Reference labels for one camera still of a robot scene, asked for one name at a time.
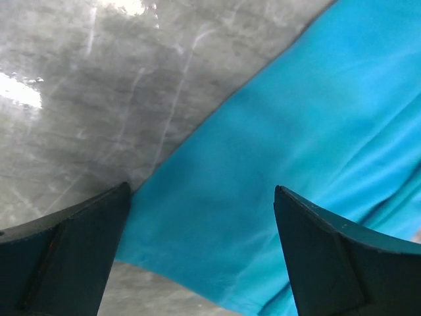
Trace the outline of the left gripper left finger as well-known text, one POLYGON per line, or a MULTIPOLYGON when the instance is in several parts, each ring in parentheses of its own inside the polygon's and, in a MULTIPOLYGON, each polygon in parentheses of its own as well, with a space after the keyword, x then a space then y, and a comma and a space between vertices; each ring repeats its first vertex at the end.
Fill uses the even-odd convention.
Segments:
POLYGON ((96 315, 131 204, 126 182, 1 231, 2 315, 96 315))

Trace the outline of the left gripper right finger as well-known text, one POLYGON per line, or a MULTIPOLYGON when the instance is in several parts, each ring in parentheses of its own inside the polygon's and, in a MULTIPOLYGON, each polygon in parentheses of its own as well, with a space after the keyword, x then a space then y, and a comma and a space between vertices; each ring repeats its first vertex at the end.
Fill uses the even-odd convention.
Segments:
POLYGON ((420 244, 363 227, 284 186, 274 213, 299 315, 420 315, 420 244))

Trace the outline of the teal t shirt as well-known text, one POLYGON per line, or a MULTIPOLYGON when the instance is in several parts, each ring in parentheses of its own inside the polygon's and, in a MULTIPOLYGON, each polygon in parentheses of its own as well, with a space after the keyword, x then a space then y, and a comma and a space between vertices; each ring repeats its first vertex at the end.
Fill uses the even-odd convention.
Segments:
POLYGON ((116 254, 244 315, 295 315, 277 185, 420 228, 420 2, 337 1, 134 194, 116 254))

